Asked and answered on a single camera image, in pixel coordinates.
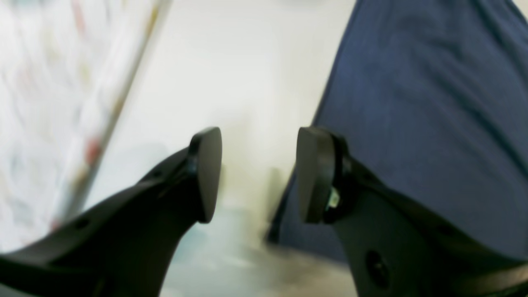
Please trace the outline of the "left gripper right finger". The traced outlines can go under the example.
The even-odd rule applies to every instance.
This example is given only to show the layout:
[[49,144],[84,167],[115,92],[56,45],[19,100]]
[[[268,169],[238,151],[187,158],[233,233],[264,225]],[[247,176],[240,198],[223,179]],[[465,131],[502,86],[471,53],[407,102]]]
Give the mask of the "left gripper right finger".
[[296,176],[302,221],[332,227],[359,297],[526,297],[526,258],[486,247],[387,187],[343,137],[301,127]]

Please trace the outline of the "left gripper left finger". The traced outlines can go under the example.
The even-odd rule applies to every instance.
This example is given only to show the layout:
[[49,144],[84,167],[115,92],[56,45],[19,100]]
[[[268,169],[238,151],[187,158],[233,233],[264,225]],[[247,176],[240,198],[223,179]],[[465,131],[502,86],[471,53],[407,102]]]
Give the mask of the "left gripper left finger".
[[2,297],[157,297],[177,246],[214,215],[218,127],[34,244],[2,254]]

